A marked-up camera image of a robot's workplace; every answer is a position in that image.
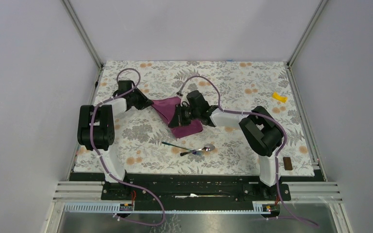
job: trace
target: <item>white wall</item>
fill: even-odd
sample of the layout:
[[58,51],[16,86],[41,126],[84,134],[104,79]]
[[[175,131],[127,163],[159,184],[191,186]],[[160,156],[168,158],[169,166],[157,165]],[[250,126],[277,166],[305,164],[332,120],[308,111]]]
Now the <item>white wall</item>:
[[0,233],[36,233],[97,69],[59,0],[0,1]]
[[71,0],[107,60],[286,61],[320,0]]
[[294,74],[354,232],[373,232],[373,1],[330,1]]

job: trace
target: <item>floral tablecloth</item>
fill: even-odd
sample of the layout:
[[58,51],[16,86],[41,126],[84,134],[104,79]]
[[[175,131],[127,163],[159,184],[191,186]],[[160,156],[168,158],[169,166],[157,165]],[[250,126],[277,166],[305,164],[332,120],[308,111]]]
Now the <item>floral tablecloth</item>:
[[[280,153],[280,173],[284,176],[313,176],[313,168],[306,147],[301,120],[282,62],[128,62],[106,63],[95,104],[108,99],[117,90],[117,73],[124,68],[136,68],[141,73],[138,88],[150,99],[175,96],[183,81],[192,75],[209,78],[220,90],[225,109],[252,110],[264,106],[287,131],[288,143]],[[137,75],[128,71],[123,79],[136,82]],[[209,102],[217,103],[217,94],[205,80],[190,80],[183,93],[199,90]],[[286,103],[271,96],[277,92],[287,96]],[[201,148],[212,143],[216,149],[204,155],[180,157],[181,150],[164,146],[166,141],[185,148]],[[250,148],[240,129],[208,127],[200,133],[176,139],[152,107],[138,111],[132,108],[115,120],[117,157],[129,173],[163,174],[229,174],[259,175],[258,155]],[[293,170],[284,170],[282,157],[290,157]],[[77,151],[75,172],[102,172],[92,151],[81,147]]]

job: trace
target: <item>purple cloth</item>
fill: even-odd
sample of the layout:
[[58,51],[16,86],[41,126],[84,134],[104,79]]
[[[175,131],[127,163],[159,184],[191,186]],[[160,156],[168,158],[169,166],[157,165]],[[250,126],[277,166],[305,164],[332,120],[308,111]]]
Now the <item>purple cloth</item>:
[[[153,100],[152,108],[158,112],[164,123],[168,125],[175,113],[175,105],[180,103],[181,99],[178,97],[171,97],[164,100]],[[171,131],[176,138],[182,138],[194,133],[199,133],[202,129],[202,123],[199,120],[193,120],[190,125],[172,128]]]

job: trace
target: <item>yellow object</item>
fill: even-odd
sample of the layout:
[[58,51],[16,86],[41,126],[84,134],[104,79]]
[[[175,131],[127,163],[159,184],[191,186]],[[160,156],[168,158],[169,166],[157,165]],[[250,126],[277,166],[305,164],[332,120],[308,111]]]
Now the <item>yellow object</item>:
[[279,101],[283,102],[283,103],[287,102],[287,100],[288,100],[288,97],[286,97],[286,96],[280,96],[276,92],[274,92],[274,94],[272,95],[272,97],[274,99],[276,99],[276,100],[279,100]]

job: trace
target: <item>spoon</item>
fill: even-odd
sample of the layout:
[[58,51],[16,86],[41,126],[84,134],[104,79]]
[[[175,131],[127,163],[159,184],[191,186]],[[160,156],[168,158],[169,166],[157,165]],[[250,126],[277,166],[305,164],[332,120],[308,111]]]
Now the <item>spoon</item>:
[[181,156],[184,156],[186,154],[189,154],[189,153],[193,153],[194,151],[200,151],[200,150],[204,150],[204,151],[212,151],[215,149],[215,146],[212,145],[212,144],[205,144],[204,147],[202,149],[198,149],[198,150],[191,150],[191,151],[187,151],[187,152],[182,152],[180,153],[179,155]]

